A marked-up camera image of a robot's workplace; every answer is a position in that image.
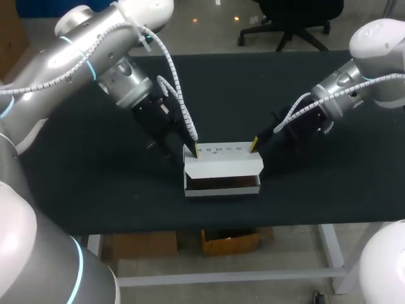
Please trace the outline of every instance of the black office chair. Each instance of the black office chair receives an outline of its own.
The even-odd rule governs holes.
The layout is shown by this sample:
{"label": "black office chair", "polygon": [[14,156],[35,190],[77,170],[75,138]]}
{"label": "black office chair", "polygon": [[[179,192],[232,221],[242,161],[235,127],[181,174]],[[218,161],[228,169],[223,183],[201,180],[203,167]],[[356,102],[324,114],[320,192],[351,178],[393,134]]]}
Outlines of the black office chair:
{"label": "black office chair", "polygon": [[330,33],[329,20],[338,17],[344,0],[254,0],[266,15],[262,25],[240,31],[238,46],[245,45],[245,35],[262,32],[284,32],[276,52],[281,52],[287,41],[296,35],[320,51],[328,51],[317,38],[307,32],[308,27],[323,26],[323,34]]}

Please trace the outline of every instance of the box lid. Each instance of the box lid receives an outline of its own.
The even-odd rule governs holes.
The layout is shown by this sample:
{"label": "box lid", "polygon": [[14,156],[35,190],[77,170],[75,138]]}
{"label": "box lid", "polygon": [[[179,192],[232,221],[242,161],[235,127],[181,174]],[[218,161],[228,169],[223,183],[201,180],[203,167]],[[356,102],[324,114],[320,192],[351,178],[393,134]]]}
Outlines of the box lid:
{"label": "box lid", "polygon": [[192,179],[259,175],[263,160],[250,153],[251,142],[198,144],[198,158],[183,147],[184,170]]}

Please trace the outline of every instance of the black tablecloth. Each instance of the black tablecloth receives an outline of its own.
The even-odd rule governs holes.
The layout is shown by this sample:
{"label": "black tablecloth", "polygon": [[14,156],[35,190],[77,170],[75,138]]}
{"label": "black tablecloth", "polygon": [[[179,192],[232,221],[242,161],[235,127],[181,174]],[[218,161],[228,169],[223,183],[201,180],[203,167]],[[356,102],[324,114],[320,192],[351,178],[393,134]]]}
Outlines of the black tablecloth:
{"label": "black tablecloth", "polygon": [[[201,143],[252,141],[347,52],[175,56]],[[171,80],[163,57],[136,58]],[[186,199],[181,169],[97,85],[64,102],[22,162],[37,204],[70,234],[397,220],[405,113],[367,103],[262,182],[259,196]],[[266,168],[274,163],[267,160]]]}

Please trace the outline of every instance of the open box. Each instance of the open box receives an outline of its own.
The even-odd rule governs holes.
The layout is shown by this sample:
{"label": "open box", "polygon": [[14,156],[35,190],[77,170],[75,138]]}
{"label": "open box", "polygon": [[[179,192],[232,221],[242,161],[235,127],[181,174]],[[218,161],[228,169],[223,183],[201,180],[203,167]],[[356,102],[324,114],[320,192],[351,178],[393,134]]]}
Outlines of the open box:
{"label": "open box", "polygon": [[183,147],[185,196],[258,194],[263,160],[251,142],[198,144],[198,158]]}

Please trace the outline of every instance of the gray floor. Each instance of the gray floor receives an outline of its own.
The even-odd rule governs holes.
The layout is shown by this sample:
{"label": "gray floor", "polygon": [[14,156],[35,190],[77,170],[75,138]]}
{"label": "gray floor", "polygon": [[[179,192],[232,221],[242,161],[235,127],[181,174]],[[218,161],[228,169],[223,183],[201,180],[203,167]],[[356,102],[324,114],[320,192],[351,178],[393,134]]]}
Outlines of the gray floor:
{"label": "gray floor", "polygon": [[[366,224],[336,225],[345,257],[356,244]],[[275,240],[261,240],[259,250],[225,257],[202,257],[189,232],[179,234],[180,245],[187,244],[178,256],[138,260],[121,260],[119,276],[158,276],[226,271],[307,269],[326,267],[316,226],[275,227]],[[363,304],[358,287],[351,294],[333,295],[329,279],[302,279],[268,282],[231,282],[178,286],[123,288],[123,304],[132,303],[280,303],[309,304],[317,289],[327,295],[329,304]]]}
{"label": "gray floor", "polygon": [[[258,5],[249,0],[176,0],[175,12],[159,36],[173,54],[239,53],[274,51],[281,38],[280,33],[246,36],[246,46],[238,47],[239,31],[253,26],[251,20],[261,20],[263,14]],[[332,21],[329,36],[320,28],[311,29],[329,49],[347,49],[352,34],[368,21],[380,18],[384,0],[346,0],[343,14]],[[399,1],[394,18],[405,20],[405,1]],[[57,19],[26,19],[25,27],[33,49],[44,49],[54,34]],[[152,44],[152,54],[159,54]],[[315,51],[300,40],[293,38],[286,51]],[[135,49],[132,55],[145,55],[143,49]],[[337,234],[344,255],[364,231],[364,224],[337,225]],[[276,227],[275,241],[263,240],[260,249],[241,256],[203,258],[193,247],[183,249],[173,258],[155,258],[120,261],[119,276],[149,276],[161,274],[190,274],[198,272],[306,269],[324,267],[318,233],[314,226]],[[180,239],[187,239],[187,233]],[[122,289],[122,303],[277,303],[308,304],[312,290],[327,294],[329,304],[362,304],[358,288],[345,296],[333,295],[327,279],[295,281],[244,282],[220,284],[194,284]]]}

